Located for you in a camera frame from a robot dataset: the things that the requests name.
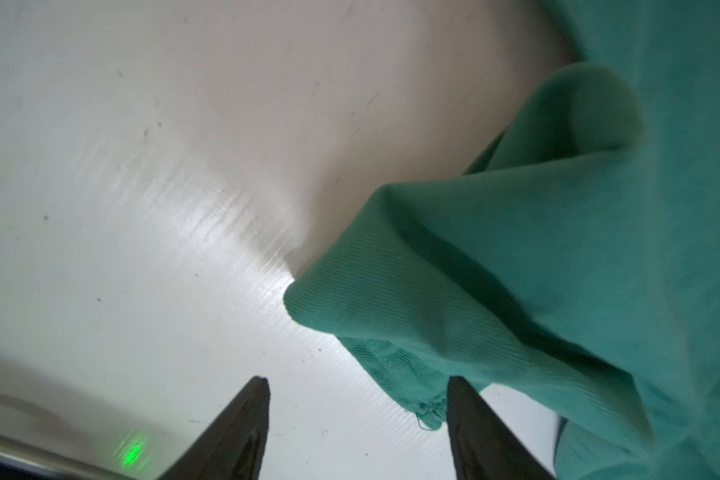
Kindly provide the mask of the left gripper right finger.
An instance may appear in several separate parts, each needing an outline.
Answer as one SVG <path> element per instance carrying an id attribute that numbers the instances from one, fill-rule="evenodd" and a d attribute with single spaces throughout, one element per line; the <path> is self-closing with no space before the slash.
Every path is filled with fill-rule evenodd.
<path id="1" fill-rule="evenodd" d="M 450 447 L 458 480 L 553 480 L 464 378 L 447 386 Z"/>

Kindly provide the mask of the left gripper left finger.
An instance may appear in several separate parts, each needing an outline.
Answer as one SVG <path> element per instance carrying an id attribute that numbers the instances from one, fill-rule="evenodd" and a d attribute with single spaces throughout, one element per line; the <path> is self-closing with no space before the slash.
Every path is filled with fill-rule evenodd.
<path id="1" fill-rule="evenodd" d="M 269 407 L 268 380 L 252 377 L 160 480 L 257 480 Z"/>

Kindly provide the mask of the green trousers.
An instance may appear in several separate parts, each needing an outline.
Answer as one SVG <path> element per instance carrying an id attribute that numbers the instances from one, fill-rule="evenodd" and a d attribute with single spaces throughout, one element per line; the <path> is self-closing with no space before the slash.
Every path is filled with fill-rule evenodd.
<path id="1" fill-rule="evenodd" d="M 548 1 L 579 59 L 459 177 L 381 187 L 286 290 L 426 426 L 564 419 L 561 479 L 720 479 L 720 1 Z"/>

